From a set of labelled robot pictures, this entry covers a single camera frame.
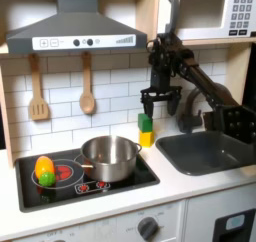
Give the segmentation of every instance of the black stovetop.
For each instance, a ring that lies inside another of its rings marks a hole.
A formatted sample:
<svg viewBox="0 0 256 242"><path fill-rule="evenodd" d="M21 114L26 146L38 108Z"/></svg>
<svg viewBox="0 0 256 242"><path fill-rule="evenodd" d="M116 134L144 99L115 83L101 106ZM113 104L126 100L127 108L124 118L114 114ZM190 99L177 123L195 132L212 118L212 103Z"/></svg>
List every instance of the black stovetop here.
<svg viewBox="0 0 256 242"><path fill-rule="evenodd" d="M72 161L79 155L80 149L47 154L55 163L57 180L56 186L48 189L37 184L34 174L39 156L18 159L16 174L20 210L31 212L159 183L157 176L140 156L133 174L127 179L115 183L93 181L73 165Z"/></svg>

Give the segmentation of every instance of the gray range hood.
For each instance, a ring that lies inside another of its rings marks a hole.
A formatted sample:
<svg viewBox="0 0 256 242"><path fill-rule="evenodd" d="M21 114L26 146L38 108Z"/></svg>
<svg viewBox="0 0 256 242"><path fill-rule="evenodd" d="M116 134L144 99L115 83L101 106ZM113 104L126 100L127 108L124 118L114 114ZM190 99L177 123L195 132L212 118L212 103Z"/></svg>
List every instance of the gray range hood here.
<svg viewBox="0 0 256 242"><path fill-rule="evenodd" d="M57 0L58 13L7 35L9 53L144 48L147 35L107 18L98 0Z"/></svg>

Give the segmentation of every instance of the wooden spatula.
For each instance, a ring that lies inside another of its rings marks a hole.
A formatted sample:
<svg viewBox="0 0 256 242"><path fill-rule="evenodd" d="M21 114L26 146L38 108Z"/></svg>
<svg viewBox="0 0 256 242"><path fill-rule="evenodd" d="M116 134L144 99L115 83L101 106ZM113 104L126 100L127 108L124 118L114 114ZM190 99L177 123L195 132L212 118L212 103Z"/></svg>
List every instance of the wooden spatula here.
<svg viewBox="0 0 256 242"><path fill-rule="evenodd" d="M91 114L95 108L95 100L91 93L91 55L82 54L84 63L84 93L80 97L80 107L85 114Z"/></svg>
<svg viewBox="0 0 256 242"><path fill-rule="evenodd" d="M41 95L39 58L36 54L29 55L32 71L33 99L29 104L29 114L33 120L47 119L49 115L48 105Z"/></svg>

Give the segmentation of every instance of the gray sink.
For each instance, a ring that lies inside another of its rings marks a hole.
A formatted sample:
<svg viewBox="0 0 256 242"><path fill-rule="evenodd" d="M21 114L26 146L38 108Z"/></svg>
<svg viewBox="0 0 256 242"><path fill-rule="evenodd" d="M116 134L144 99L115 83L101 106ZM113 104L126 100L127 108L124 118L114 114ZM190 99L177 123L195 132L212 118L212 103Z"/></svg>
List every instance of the gray sink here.
<svg viewBox="0 0 256 242"><path fill-rule="evenodd" d="M252 145L219 132L161 138L156 147L180 172L204 175L256 163Z"/></svg>

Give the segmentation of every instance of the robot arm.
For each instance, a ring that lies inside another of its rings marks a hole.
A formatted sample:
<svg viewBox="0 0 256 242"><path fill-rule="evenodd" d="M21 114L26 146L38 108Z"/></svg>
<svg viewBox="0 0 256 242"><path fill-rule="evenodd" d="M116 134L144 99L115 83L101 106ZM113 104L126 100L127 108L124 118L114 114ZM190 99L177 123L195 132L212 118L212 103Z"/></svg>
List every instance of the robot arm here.
<svg viewBox="0 0 256 242"><path fill-rule="evenodd" d="M255 143L256 113L240 106L227 91L220 90L200 69L193 52L186 49L173 32L159 34L152 43L149 56L151 86L141 91L141 102L150 118L154 102L158 101L167 101L168 113L175 114L182 88L170 86L170 82L172 77L179 75L193 83L212 107L213 112L203 116L207 130L223 132L248 144Z"/></svg>

